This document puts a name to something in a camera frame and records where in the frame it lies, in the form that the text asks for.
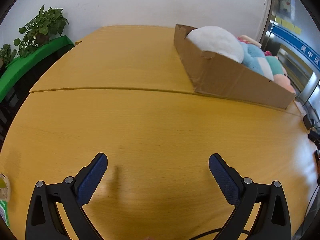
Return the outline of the teal and pink plush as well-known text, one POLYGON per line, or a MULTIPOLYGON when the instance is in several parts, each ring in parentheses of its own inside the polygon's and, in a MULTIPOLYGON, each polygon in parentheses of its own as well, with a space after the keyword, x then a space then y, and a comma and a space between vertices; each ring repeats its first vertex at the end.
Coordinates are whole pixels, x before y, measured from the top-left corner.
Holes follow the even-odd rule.
POLYGON ((287 77, 287 72, 279 59, 276 56, 266 56, 266 60, 271 67, 274 82, 296 95, 296 91, 291 85, 291 81, 287 77))

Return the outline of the light blue bear plush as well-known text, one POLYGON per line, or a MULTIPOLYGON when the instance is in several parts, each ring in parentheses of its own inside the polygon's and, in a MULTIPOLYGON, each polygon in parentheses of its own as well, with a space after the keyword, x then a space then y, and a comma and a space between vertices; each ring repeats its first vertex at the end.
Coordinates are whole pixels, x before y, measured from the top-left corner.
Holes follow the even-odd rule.
POLYGON ((251 71, 254 71, 265 78, 274 81, 273 73, 264 52, 256 45, 240 42, 244 50, 244 59, 242 64, 251 71))

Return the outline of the white panda plush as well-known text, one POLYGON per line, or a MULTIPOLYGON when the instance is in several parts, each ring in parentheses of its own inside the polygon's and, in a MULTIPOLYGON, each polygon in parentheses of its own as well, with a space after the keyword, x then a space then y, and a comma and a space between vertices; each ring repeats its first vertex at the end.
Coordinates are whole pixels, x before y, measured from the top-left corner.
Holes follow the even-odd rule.
POLYGON ((244 59, 240 41, 227 30, 218 26, 205 26, 190 31, 187 39, 201 51, 210 51, 225 56, 237 63, 244 59))

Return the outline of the pink bear plush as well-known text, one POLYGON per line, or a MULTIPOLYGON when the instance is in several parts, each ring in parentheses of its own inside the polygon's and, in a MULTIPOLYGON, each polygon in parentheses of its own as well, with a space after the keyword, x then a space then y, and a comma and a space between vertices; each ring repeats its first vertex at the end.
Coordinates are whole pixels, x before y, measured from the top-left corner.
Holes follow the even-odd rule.
POLYGON ((251 38, 247 35, 238 36, 238 40, 240 42, 247 43, 247 44, 253 44, 253 45, 257 46, 258 48, 261 48, 261 44, 258 41, 254 40, 253 38, 251 38))

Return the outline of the snack packet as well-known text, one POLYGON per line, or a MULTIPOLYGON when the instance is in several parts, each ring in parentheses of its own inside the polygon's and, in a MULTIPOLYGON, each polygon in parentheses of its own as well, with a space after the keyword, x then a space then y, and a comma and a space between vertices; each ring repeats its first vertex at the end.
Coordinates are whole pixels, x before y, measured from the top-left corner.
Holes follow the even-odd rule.
POLYGON ((8 227, 10 227, 8 216, 8 202, 11 198, 10 181, 3 173, 1 173, 1 185, 0 185, 0 205, 1 205, 1 217, 8 227))

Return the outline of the black devices at table edge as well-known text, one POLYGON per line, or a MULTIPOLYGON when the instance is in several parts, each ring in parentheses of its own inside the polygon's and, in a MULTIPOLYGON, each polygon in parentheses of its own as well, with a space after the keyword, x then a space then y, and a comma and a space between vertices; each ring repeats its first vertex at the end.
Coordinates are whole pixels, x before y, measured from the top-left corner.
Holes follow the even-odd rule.
POLYGON ((316 150, 313 155, 315 156, 317 168, 319 169, 319 128, 315 126, 315 121, 307 114, 303 117, 303 123, 308 130, 308 139, 316 145, 316 150))

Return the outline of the green cloth covered shelf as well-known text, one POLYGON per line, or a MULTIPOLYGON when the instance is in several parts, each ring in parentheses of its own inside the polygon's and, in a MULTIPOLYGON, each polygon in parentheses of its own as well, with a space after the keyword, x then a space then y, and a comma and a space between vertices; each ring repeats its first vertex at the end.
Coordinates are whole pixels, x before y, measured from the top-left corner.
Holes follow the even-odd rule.
POLYGON ((28 56, 17 57, 11 61, 1 76, 1 101, 27 71, 46 57, 65 47, 71 49, 74 47, 74 43, 67 36, 61 36, 37 48, 28 56))

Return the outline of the brown cardboard box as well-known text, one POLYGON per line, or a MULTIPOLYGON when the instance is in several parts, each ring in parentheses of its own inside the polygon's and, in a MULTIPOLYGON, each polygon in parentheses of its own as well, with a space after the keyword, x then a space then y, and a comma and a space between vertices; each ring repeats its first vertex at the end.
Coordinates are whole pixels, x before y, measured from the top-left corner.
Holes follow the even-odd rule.
POLYGON ((198 94, 286 109, 295 94, 243 64, 201 51, 187 39, 194 27, 176 24, 174 45, 198 94))

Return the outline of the small potted plant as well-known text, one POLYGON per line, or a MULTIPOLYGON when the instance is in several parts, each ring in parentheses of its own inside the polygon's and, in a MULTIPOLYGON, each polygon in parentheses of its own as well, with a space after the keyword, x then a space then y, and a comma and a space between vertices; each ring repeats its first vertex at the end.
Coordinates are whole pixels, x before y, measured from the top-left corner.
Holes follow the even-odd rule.
POLYGON ((17 50, 11 49, 11 45, 4 44, 0 49, 0 58, 2 59, 5 66, 7 66, 16 56, 17 50))

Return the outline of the blue window banner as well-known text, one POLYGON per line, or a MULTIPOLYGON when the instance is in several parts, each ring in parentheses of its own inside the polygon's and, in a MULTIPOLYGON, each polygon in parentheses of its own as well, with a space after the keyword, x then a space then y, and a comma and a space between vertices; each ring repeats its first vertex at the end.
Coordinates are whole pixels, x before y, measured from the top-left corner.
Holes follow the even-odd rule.
POLYGON ((319 70, 319 54, 300 38, 296 37, 279 25, 272 25, 270 33, 298 50, 313 66, 319 70))

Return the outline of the potted green plant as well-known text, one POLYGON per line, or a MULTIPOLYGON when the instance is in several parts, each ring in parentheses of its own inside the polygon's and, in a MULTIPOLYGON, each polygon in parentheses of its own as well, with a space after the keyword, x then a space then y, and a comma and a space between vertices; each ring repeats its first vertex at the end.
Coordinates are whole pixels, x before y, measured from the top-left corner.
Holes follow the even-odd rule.
POLYGON ((16 38, 13 43, 18 47, 19 57, 26 57, 40 46, 47 44, 53 36, 61 36, 67 24, 62 8, 44 10, 44 5, 39 13, 23 27, 19 28, 22 38, 16 38))

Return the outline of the yellow sticky notes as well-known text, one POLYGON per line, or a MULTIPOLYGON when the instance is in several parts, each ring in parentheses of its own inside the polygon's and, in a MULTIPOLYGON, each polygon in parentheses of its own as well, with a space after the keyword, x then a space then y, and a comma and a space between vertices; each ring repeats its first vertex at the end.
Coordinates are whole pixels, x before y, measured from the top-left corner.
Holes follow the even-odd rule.
POLYGON ((278 26, 282 26, 283 28, 285 28, 285 29, 297 34, 297 35, 300 35, 302 33, 302 29, 300 29, 298 26, 294 25, 293 23, 291 23, 289 21, 282 19, 279 16, 275 17, 274 22, 278 26))

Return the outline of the cartoon poster on glass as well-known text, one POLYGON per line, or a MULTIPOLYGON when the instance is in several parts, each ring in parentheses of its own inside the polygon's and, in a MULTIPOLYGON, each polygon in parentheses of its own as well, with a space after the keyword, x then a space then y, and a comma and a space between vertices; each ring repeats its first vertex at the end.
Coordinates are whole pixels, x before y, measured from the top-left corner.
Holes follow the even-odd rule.
POLYGON ((287 17, 291 16, 291 0, 280 0, 279 12, 287 17))

